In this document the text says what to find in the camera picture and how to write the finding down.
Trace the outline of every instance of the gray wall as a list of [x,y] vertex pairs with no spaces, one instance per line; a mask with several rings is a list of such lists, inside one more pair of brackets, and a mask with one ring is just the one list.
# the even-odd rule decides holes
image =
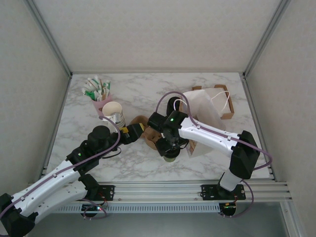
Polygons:
[[35,0],[73,72],[241,72],[279,0]]
[[308,236],[316,236],[316,1],[292,0],[250,78],[279,180],[288,182]]
[[67,77],[21,0],[0,1],[0,194],[38,178]]

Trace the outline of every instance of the metal frame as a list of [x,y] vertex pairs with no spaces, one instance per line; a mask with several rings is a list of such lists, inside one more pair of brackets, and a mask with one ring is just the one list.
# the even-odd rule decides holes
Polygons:
[[264,31],[259,44],[257,45],[254,53],[252,54],[249,63],[245,69],[244,72],[244,76],[245,78],[247,78],[249,76],[249,74],[251,73],[253,67],[255,66],[256,62],[258,61],[261,53],[263,52],[264,48],[266,47],[269,39],[271,38],[274,30],[277,27],[277,24],[279,23],[282,15],[284,14],[287,6],[289,5],[289,3],[291,2],[291,0],[281,0],[279,5],[276,8],[276,11],[273,14],[272,19],[270,20],[266,30]]
[[301,222],[298,218],[295,206],[293,202],[281,202],[281,210],[284,217],[284,221],[287,227],[287,231],[290,237],[304,237],[307,236]]
[[[201,213],[218,212],[218,201],[203,201],[200,196],[202,184],[217,184],[218,181],[161,181],[161,182],[100,182],[100,185],[115,185],[113,201],[109,201],[109,213]],[[291,202],[286,182],[273,180],[249,180],[255,202]],[[245,186],[246,200],[251,194]],[[86,202],[76,201],[59,208],[54,213],[82,213]]]
[[53,53],[55,54],[60,64],[63,66],[66,74],[68,75],[70,79],[72,76],[72,72],[70,71],[64,56],[60,52],[36,4],[34,3],[33,0],[23,0],[23,1],[26,7],[29,9],[31,15],[34,17],[34,20],[37,23],[40,31],[43,33],[45,39],[47,40],[47,43],[49,44],[50,48],[52,49]]
[[58,116],[57,116],[57,119],[56,119],[56,122],[55,122],[54,130],[53,130],[52,135],[50,137],[50,141],[49,141],[48,147],[46,149],[46,154],[45,154],[45,157],[44,157],[42,168],[41,168],[40,173],[38,175],[39,179],[42,176],[44,176],[45,173],[46,173],[46,169],[47,169],[47,166],[48,166],[48,162],[49,162],[49,158],[50,158],[51,152],[53,150],[53,146],[54,146],[55,138],[56,138],[56,135],[57,135],[57,131],[58,131],[59,123],[60,123],[60,120],[61,120],[61,116],[63,114],[63,110],[64,110],[64,107],[65,107],[68,91],[69,91],[69,88],[70,88],[71,79],[72,79],[72,77],[68,81],[67,88],[65,90],[65,94],[64,94],[64,97],[63,97],[63,101],[62,101],[61,106],[60,106],[59,111],[58,111]]

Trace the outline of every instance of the white marble countertop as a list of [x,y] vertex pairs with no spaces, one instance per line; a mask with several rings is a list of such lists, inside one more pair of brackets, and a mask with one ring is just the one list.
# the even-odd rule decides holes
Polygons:
[[[73,76],[48,172],[78,147],[94,127],[105,125],[98,118],[90,98],[81,92],[84,80],[93,76]],[[257,144],[260,144],[238,73],[100,74],[98,77],[111,81],[113,99],[121,103],[126,124],[137,115],[149,117],[159,98],[169,91],[185,92],[195,85],[207,88],[214,87],[215,84],[225,84],[231,93],[235,109],[233,118],[223,121],[226,130],[236,133],[247,130],[253,134]],[[166,97],[159,108],[163,115],[170,97]],[[189,158],[185,149],[176,161],[168,163],[142,139],[133,144],[122,145],[121,149],[119,156],[101,159],[100,164],[89,173],[99,182],[204,180],[219,179],[230,164],[230,159],[219,151],[213,150],[204,156]],[[264,157],[260,155],[257,165],[264,163]],[[254,171],[251,178],[268,177],[268,169],[264,168]]]

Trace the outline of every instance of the purple cable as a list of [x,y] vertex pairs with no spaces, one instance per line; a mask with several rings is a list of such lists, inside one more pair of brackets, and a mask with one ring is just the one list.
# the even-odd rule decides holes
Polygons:
[[246,181],[242,180],[242,182],[243,182],[245,185],[247,185],[247,187],[248,187],[249,190],[250,190],[250,193],[251,193],[251,204],[250,204],[250,206],[249,206],[245,211],[243,211],[243,212],[241,212],[241,213],[239,213],[239,214],[237,214],[237,215],[228,216],[228,217],[227,217],[226,215],[221,215],[221,216],[223,216],[224,218],[236,218],[236,217],[240,217],[240,216],[242,216],[243,214],[246,214],[248,211],[251,210],[252,205],[253,205],[253,203],[254,203],[253,191],[252,191],[250,185],[249,185]]
[[[104,216],[102,217],[90,217],[90,220],[99,220],[99,219],[103,219],[103,218],[106,218],[107,217],[107,212],[105,211],[105,209],[103,207],[101,207],[100,205],[94,203],[93,201],[89,200],[89,199],[81,199],[81,201],[87,201],[89,203],[91,203],[93,206],[96,206],[96,207],[99,207],[103,212],[104,212]],[[83,217],[86,218],[86,212],[87,210],[89,210],[91,208],[91,206],[87,207],[85,210],[84,210],[84,213],[83,213]]]
[[[189,101],[188,101],[187,97],[186,97],[183,93],[178,92],[178,91],[171,91],[171,92],[166,93],[164,96],[162,96],[161,99],[158,101],[158,104],[157,104],[157,107],[156,107],[156,112],[158,111],[158,108],[159,108],[159,105],[160,105],[161,101],[164,99],[164,97],[166,97],[166,96],[169,95],[169,94],[179,94],[179,95],[181,95],[181,96],[185,99],[185,101],[186,101],[186,103],[187,103],[187,107],[188,107],[188,115],[189,115],[190,120],[192,121],[192,123],[193,123],[195,126],[199,126],[199,124],[197,124],[197,123],[194,121],[194,119],[193,119],[193,117],[192,117],[192,115],[191,115],[190,104],[189,104]],[[206,128],[206,127],[203,127],[203,126],[200,126],[200,127],[201,127],[201,129],[203,129],[203,130],[205,130],[205,131],[214,133],[214,134],[219,135],[219,136],[222,136],[222,137],[224,137],[224,138],[228,138],[227,135],[222,134],[222,133],[220,133],[220,132],[214,131],[214,130],[212,130],[212,129],[209,129],[209,128]],[[261,165],[261,166],[258,166],[258,167],[256,167],[256,168],[254,168],[254,170],[262,169],[262,168],[264,168],[264,167],[269,166],[269,165],[272,163],[273,158],[272,158],[272,155],[271,155],[270,153],[268,153],[268,152],[266,152],[266,151],[264,151],[264,150],[262,150],[262,149],[260,149],[260,148],[258,148],[258,147],[256,147],[256,146],[254,146],[254,145],[252,145],[252,144],[250,144],[250,143],[244,142],[244,141],[242,141],[242,140],[240,140],[240,139],[237,139],[237,138],[234,138],[234,137],[232,137],[231,139],[232,139],[233,141],[236,141],[236,142],[242,143],[242,144],[244,144],[244,145],[246,145],[246,146],[249,146],[249,147],[251,147],[252,149],[255,149],[255,150],[257,150],[257,151],[259,151],[259,152],[265,154],[267,157],[269,157],[269,161],[268,161],[267,163],[265,163],[265,164],[263,164],[263,165]]]
[[[98,154],[96,154],[96,155],[94,155],[94,156],[91,156],[91,157],[89,157],[89,158],[87,158],[87,159],[85,159],[85,160],[83,160],[83,161],[81,161],[81,162],[79,162],[79,163],[77,163],[77,164],[70,165],[70,166],[68,166],[68,167],[66,167],[66,168],[64,168],[64,169],[59,170],[58,172],[55,173],[56,175],[58,175],[58,174],[60,174],[60,173],[62,173],[62,172],[64,172],[64,171],[66,171],[66,170],[69,170],[69,169],[71,169],[71,168],[77,167],[77,166],[79,166],[79,165],[81,165],[81,164],[83,164],[83,163],[88,162],[89,160],[92,160],[92,159],[94,159],[94,158],[96,158],[96,157],[98,157],[98,156],[100,156],[100,155],[103,155],[103,154],[105,154],[105,153],[111,151],[111,150],[119,143],[119,140],[120,140],[120,130],[119,130],[119,128],[116,126],[116,124],[115,124],[114,122],[112,122],[109,118],[104,117],[104,116],[99,116],[99,119],[106,119],[107,121],[109,121],[109,122],[115,127],[115,129],[118,131],[118,139],[117,139],[117,141],[116,141],[110,148],[108,148],[108,149],[106,149],[106,150],[104,150],[104,151],[102,151],[102,152],[100,152],[100,153],[98,153]],[[24,197],[24,198],[27,197],[28,195],[30,195],[32,192],[34,192],[36,189],[38,189],[40,186],[42,186],[43,184],[45,184],[46,182],[48,182],[48,181],[51,180],[52,178],[54,178],[53,175],[49,176],[47,179],[45,179],[45,180],[43,180],[42,182],[40,182],[39,184],[37,184],[34,188],[32,188],[31,190],[29,190],[26,194],[24,194],[24,195],[21,196],[21,197]],[[0,213],[0,220],[1,220],[1,218],[3,217],[3,215],[4,215],[11,207],[13,207],[15,204],[17,204],[19,201],[21,201],[21,198],[17,199],[17,200],[14,201],[13,203],[11,203],[9,206],[7,206],[7,207]]]

